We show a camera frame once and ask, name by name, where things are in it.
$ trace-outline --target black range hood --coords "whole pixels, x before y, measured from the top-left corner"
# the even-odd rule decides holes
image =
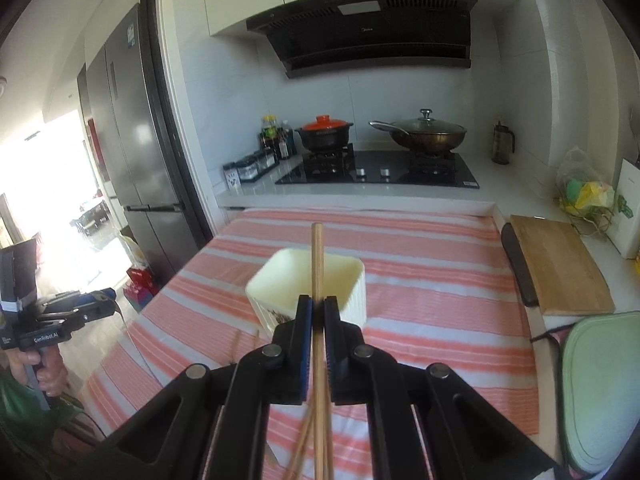
[[[289,78],[367,66],[469,68],[478,0],[297,0],[246,20]]]

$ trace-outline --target wok handle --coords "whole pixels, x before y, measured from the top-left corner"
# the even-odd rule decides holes
[[[383,123],[381,121],[369,121],[369,125],[373,126],[377,130],[382,130],[383,132],[389,132],[389,133],[400,132],[402,134],[409,135],[408,132],[404,131],[402,128],[398,128],[397,126],[394,126],[393,124]]]

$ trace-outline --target sticker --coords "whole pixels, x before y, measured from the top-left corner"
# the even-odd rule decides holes
[[[618,195],[618,211],[620,211],[627,218],[633,218],[634,212],[626,204],[626,199],[622,195]]]
[[[129,48],[136,44],[136,33],[134,32],[133,23],[127,27],[127,45]]]

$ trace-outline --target ceiling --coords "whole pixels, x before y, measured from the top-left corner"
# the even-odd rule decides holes
[[[0,48],[0,75],[8,81],[0,99],[0,142],[26,137],[55,118],[52,104],[65,108],[60,92],[76,102],[73,83],[84,63],[78,42],[101,1],[32,0],[24,10]]]

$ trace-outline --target person's hand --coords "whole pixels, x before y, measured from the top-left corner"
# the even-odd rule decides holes
[[[43,350],[42,364],[44,367],[36,372],[38,386],[49,397],[57,397],[65,388],[68,372],[62,362],[62,356],[57,345],[47,346]],[[38,364],[40,362],[40,354],[35,350],[20,352],[17,348],[7,350],[6,354],[9,358],[11,374],[15,380],[20,384],[27,385],[29,380],[24,365]]]

